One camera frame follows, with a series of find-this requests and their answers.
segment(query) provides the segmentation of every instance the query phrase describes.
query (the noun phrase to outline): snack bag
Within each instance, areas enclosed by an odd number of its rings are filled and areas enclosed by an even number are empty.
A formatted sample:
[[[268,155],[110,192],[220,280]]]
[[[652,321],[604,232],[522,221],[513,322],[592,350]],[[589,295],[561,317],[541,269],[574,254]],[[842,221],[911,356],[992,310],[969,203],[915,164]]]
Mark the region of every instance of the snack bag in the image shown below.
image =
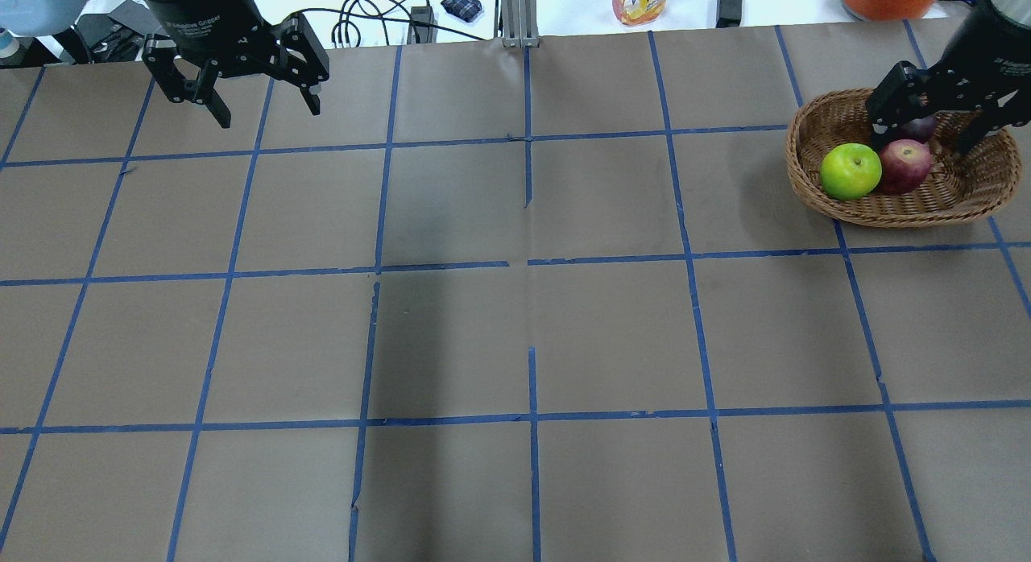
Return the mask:
[[[612,0],[612,12],[626,26],[655,21],[666,6],[666,0]]]

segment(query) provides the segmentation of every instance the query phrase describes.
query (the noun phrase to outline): wicker basket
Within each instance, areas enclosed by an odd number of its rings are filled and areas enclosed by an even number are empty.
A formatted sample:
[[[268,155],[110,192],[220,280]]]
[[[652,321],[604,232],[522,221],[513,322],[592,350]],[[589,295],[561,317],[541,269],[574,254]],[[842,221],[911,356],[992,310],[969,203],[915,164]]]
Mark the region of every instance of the wicker basket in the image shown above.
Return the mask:
[[[864,103],[872,90],[828,93],[798,110],[788,129],[788,175],[795,194],[819,212],[875,228],[921,228],[986,218],[1017,193],[1022,167],[1007,130],[985,138],[966,157],[955,158],[956,139],[970,112],[939,112],[928,142],[934,167],[916,191],[902,196],[870,194],[840,201],[820,185],[820,164],[840,143],[868,143],[870,123]]]

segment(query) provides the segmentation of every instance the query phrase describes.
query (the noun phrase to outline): basket rim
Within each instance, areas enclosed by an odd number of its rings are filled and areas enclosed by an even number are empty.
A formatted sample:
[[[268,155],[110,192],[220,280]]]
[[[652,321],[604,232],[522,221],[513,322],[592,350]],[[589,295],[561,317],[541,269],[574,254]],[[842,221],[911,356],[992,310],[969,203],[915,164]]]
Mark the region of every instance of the basket rim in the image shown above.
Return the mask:
[[[1009,130],[1004,128],[999,130],[996,136],[1002,137],[1002,146],[1011,152],[1010,157],[1008,158],[1009,173],[1006,177],[1007,185],[1005,189],[991,203],[973,205],[967,210],[958,209],[946,211],[928,211],[913,214],[887,214],[879,212],[874,213],[863,208],[858,202],[841,201],[830,198],[817,183],[811,180],[810,177],[806,175],[805,170],[802,168],[802,163],[798,157],[798,136],[801,126],[803,122],[809,118],[810,113],[830,101],[858,99],[858,97],[866,99],[866,97],[869,97],[872,93],[873,90],[869,88],[832,91],[819,97],[814,97],[814,99],[803,104],[802,107],[796,111],[795,117],[788,126],[785,156],[788,163],[788,176],[791,181],[792,190],[795,192],[796,196],[799,196],[799,199],[802,199],[802,202],[805,203],[805,205],[820,213],[823,213],[824,216],[862,226],[875,228],[920,228],[927,226],[960,224],[980,220],[1001,208],[1005,203],[1011,200],[1013,196],[1016,196],[1020,177],[1023,174],[1023,163],[1021,161],[1020,151],[1017,146],[1017,141],[1009,133]]]

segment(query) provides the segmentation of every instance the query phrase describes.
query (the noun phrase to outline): white surface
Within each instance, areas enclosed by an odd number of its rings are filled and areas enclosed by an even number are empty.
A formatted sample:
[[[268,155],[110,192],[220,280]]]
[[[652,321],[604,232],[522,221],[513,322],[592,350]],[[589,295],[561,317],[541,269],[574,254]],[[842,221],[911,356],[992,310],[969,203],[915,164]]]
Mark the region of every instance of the white surface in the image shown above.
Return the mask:
[[[93,0],[86,12],[109,12],[123,0]],[[278,23],[289,12],[305,7],[339,8],[343,0],[255,0],[262,14],[272,23]],[[479,37],[493,34],[495,0],[479,0],[484,12],[472,24],[467,24],[444,12],[441,0],[430,0],[437,16],[437,24],[453,27]],[[640,27],[627,28],[612,14],[612,0],[537,0],[537,25],[544,35],[595,35],[623,33],[623,31],[707,29],[716,25],[717,0],[669,0],[666,11],[655,22]],[[411,1],[406,5],[421,4]],[[964,15],[967,7],[962,4],[935,4],[928,18]],[[404,18],[402,12],[391,16]],[[854,21],[841,7],[839,0],[744,0],[744,26],[798,25],[808,23],[835,23]],[[336,22],[330,12],[312,12],[309,15],[319,37],[331,46],[329,31]],[[383,27],[378,23],[362,21],[364,45],[385,44]],[[401,40],[407,29],[404,24],[389,24],[391,44]],[[458,35],[438,31],[438,42],[468,40]]]

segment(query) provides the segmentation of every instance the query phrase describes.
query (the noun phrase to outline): apple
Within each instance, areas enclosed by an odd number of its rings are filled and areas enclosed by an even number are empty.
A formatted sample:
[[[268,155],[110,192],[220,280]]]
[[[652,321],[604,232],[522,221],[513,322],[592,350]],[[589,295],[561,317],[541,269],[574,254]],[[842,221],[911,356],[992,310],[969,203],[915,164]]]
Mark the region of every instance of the apple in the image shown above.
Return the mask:
[[[934,130],[937,128],[938,120],[934,115],[913,120],[899,126],[899,139],[913,139],[921,143],[927,143],[934,137]]]
[[[908,194],[920,188],[931,173],[934,156],[927,145],[914,139],[892,141],[880,151],[883,174],[876,191],[882,194]]]
[[[880,181],[880,158],[869,145],[842,143],[820,164],[820,184],[835,200],[858,200]]]

